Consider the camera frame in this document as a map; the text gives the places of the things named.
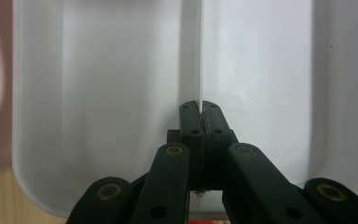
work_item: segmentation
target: wooden surface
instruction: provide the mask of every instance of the wooden surface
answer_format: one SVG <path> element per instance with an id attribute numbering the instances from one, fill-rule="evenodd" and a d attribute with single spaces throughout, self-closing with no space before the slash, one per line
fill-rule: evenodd
<path id="1" fill-rule="evenodd" d="M 0 170 L 0 224 L 63 224 L 33 205 L 21 191 L 11 167 Z"/>

